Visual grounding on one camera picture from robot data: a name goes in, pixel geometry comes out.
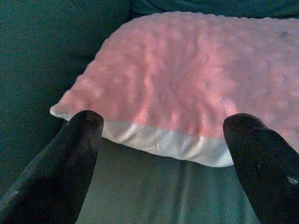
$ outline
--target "black plastic piece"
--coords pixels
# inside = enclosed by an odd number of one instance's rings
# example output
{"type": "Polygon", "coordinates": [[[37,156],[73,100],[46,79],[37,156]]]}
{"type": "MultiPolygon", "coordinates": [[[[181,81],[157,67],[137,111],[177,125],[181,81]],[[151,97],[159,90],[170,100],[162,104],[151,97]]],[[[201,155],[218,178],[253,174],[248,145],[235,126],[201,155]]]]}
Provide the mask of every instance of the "black plastic piece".
{"type": "Polygon", "coordinates": [[[239,181],[262,224],[299,223],[299,154],[257,117],[223,124],[239,181]]]}
{"type": "Polygon", "coordinates": [[[97,113],[77,113],[3,196],[0,224],[75,223],[93,176],[103,127],[97,113]]]}

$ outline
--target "pillow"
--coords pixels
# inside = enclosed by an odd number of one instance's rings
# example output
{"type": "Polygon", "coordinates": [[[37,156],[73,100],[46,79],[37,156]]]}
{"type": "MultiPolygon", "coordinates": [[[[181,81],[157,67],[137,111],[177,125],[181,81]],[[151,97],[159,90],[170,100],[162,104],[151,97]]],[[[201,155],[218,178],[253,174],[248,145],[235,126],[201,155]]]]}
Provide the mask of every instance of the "pillow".
{"type": "Polygon", "coordinates": [[[222,125],[236,113],[261,118],[298,152],[298,74],[296,19],[152,14],[106,39],[50,113],[92,110],[113,142],[226,167],[222,125]]]}

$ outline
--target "teal upholstery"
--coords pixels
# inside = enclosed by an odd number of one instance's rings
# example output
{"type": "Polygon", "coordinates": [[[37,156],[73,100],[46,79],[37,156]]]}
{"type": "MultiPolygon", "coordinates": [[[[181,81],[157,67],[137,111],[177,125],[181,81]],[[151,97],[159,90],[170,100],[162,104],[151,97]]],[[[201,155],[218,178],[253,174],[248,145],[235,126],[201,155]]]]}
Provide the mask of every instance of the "teal upholstery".
{"type": "MultiPolygon", "coordinates": [[[[0,3],[0,196],[55,137],[49,109],[103,41],[130,19],[165,11],[299,18],[296,0],[66,0],[0,3]]],[[[210,168],[102,139],[77,223],[259,223],[234,167],[210,168]]]]}

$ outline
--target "green couch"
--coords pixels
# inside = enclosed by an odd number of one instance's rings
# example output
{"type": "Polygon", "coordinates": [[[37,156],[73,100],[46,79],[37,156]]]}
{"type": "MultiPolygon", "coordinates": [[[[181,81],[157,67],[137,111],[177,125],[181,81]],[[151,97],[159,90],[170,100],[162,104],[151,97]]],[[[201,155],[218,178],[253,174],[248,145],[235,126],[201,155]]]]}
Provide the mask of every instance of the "green couch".
{"type": "MultiPolygon", "coordinates": [[[[49,109],[121,24],[156,12],[299,18],[296,0],[3,1],[0,196],[56,136],[49,109]]],[[[102,139],[80,223],[259,223],[234,167],[210,168],[102,139]]]]}

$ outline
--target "pink fabric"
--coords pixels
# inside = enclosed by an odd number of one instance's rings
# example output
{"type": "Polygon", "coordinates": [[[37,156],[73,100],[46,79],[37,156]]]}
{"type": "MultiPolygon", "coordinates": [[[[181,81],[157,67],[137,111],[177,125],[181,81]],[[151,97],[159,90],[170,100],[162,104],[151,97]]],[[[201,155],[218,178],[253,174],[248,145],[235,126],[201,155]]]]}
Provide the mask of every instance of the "pink fabric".
{"type": "Polygon", "coordinates": [[[201,13],[134,19],[103,43],[51,113],[224,139],[225,118],[260,117],[299,151],[299,21],[201,13]]]}

